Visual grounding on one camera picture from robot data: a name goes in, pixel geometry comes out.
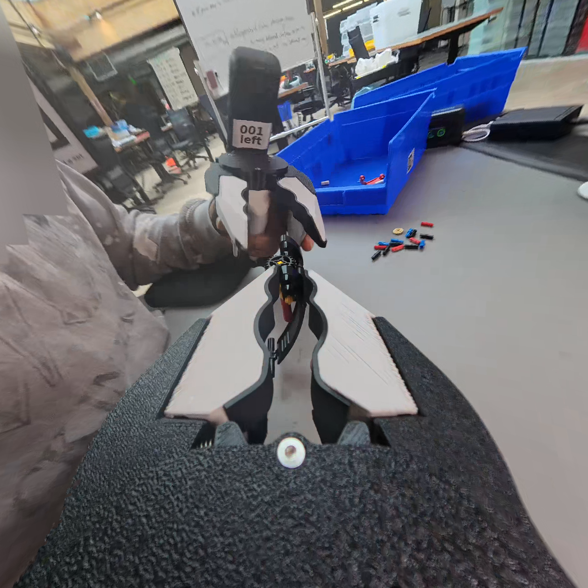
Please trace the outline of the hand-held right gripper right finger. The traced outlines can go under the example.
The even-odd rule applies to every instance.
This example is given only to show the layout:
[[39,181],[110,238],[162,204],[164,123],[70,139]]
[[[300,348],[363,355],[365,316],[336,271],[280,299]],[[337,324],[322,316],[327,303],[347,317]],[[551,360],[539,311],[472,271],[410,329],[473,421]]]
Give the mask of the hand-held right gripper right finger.
[[309,270],[308,325],[312,352],[312,417],[320,442],[334,445],[352,420],[371,434],[376,419],[415,416],[417,403],[401,375],[376,316]]

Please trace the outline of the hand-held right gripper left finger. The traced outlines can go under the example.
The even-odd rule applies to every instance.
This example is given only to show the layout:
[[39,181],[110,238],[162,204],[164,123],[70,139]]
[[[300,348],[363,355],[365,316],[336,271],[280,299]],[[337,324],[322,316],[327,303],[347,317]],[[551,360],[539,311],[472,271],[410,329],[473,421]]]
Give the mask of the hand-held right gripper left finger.
[[272,349],[277,273],[260,276],[215,309],[164,404],[166,420],[236,423],[248,442],[265,443],[273,401]]

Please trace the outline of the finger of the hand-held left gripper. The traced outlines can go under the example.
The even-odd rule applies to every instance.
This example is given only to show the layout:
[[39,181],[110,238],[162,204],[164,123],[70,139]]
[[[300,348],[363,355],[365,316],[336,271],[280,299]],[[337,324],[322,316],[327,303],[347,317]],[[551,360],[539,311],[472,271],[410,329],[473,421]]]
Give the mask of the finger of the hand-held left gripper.
[[277,181],[276,197],[292,213],[313,242],[318,247],[326,248],[326,231],[316,194],[299,178],[284,177]]
[[249,221],[244,197],[247,192],[245,180],[235,176],[219,178],[218,194],[215,196],[217,216],[232,242],[234,254],[249,249]]

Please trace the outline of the black curved toy roof assembly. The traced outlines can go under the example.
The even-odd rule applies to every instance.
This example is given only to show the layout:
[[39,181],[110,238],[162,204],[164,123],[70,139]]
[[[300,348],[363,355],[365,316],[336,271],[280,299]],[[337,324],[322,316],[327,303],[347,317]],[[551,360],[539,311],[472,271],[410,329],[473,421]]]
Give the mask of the black curved toy roof assembly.
[[279,251],[266,263],[276,268],[279,300],[286,327],[279,339],[268,337],[269,371],[275,376],[276,364],[281,364],[295,345],[305,319],[305,270],[300,246],[288,235],[282,235]]

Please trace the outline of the grey desk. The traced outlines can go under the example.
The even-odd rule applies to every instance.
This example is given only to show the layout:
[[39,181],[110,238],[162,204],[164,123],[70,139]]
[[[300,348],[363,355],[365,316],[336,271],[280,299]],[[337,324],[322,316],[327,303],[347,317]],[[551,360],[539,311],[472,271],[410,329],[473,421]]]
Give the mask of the grey desk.
[[161,467],[199,523],[195,587],[587,587],[587,262],[546,250],[565,180],[470,152],[427,156],[410,207],[423,254],[368,268],[351,237],[327,277],[378,324],[418,414],[376,444],[192,450]]

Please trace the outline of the background wooden office desk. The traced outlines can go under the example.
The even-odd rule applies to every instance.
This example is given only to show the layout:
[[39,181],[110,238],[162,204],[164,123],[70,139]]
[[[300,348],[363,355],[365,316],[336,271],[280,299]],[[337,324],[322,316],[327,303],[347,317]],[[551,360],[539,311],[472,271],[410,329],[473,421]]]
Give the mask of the background wooden office desk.
[[[496,19],[503,9],[503,1],[422,1],[417,35],[387,48],[400,50],[395,65],[408,73],[417,71],[421,55],[440,43],[446,43],[447,60],[452,63],[459,54],[460,38]],[[352,65],[358,57],[367,58],[386,49],[377,51],[374,40],[365,42],[359,27],[349,31],[349,43],[350,46],[342,47],[342,56],[331,62],[330,67]]]

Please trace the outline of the person's left hand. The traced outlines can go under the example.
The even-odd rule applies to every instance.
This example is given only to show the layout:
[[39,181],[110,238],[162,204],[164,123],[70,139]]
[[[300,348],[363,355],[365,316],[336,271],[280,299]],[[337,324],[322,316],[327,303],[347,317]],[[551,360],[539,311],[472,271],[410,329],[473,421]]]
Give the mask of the person's left hand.
[[253,260],[271,258],[280,248],[283,235],[291,237],[304,251],[314,241],[290,210],[280,207],[269,190],[250,190],[247,202],[247,253]]

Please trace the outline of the black office chair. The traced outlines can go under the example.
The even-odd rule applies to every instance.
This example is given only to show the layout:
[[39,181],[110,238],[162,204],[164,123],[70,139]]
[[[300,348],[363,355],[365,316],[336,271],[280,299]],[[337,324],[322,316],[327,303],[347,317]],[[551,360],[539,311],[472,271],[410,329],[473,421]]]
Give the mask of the black office chair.
[[185,155],[187,165],[196,169],[196,161],[199,159],[214,161],[206,136],[186,108],[170,109],[167,116],[173,135],[170,146],[174,151]]

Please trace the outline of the blue plastic parts bin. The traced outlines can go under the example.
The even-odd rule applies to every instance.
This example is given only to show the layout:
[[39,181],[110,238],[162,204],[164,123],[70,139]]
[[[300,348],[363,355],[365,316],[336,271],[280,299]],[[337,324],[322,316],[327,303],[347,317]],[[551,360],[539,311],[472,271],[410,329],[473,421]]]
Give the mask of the blue plastic parts bin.
[[352,108],[395,99],[409,94],[433,91],[432,110],[462,107],[467,122],[500,115],[506,104],[518,67],[527,47],[458,57],[402,79],[357,93]]
[[426,150],[433,97],[418,92],[337,113],[278,155],[312,181],[324,217],[386,215]]

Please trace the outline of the pile of small connector pins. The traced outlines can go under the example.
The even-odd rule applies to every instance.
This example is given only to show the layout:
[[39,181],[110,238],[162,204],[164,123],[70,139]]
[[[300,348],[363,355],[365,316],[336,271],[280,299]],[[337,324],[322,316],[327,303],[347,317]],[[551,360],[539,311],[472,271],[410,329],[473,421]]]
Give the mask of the pile of small connector pins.
[[387,240],[379,240],[373,245],[371,262],[386,258],[389,254],[397,254],[402,251],[424,251],[427,244],[434,240],[435,236],[430,232],[435,227],[433,222],[422,221],[420,228],[408,228],[403,235],[394,235]]

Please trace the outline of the stack of clear plastic boxes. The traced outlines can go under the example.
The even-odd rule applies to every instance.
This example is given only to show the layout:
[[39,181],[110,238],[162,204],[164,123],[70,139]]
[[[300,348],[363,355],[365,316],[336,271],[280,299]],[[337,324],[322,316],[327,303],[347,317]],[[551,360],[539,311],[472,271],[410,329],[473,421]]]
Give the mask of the stack of clear plastic boxes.
[[350,46],[349,31],[355,30],[357,27],[365,42],[373,40],[373,28],[371,25],[371,6],[365,6],[353,14],[347,15],[339,24],[339,33],[341,37],[342,47]]

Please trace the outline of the crumpled white plastic bags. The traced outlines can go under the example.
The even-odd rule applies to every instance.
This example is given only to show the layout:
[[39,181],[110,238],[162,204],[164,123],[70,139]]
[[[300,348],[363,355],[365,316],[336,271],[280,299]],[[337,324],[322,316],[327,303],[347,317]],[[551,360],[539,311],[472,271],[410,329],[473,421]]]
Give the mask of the crumpled white plastic bags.
[[384,70],[389,66],[395,65],[399,62],[399,55],[400,50],[386,48],[385,50],[376,53],[373,56],[368,56],[367,58],[358,57],[355,64],[355,77],[366,77],[380,70]]

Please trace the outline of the person's grey patterned sweatshirt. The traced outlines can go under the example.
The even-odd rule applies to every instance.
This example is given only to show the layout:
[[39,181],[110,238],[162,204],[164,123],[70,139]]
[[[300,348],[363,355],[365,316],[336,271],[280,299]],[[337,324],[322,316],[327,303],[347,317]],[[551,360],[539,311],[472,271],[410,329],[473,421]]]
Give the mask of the person's grey patterned sweatshirt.
[[28,244],[1,265],[1,587],[34,559],[92,437],[168,340],[95,232],[114,204],[57,169],[67,213],[26,215]]

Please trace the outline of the white storage box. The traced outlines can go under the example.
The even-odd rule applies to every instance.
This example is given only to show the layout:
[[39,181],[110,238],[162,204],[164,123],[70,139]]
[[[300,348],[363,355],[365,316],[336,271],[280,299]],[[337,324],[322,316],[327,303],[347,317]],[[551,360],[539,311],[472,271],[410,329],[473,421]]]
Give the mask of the white storage box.
[[383,1],[370,9],[377,51],[413,38],[418,33],[422,1]]

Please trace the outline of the black power adapter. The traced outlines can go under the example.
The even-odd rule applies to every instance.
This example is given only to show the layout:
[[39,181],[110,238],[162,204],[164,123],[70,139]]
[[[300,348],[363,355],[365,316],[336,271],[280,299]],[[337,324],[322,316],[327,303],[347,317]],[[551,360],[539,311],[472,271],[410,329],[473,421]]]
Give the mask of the black power adapter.
[[554,141],[571,133],[577,124],[587,123],[580,117],[583,105],[521,108],[501,114],[489,126],[493,142]]

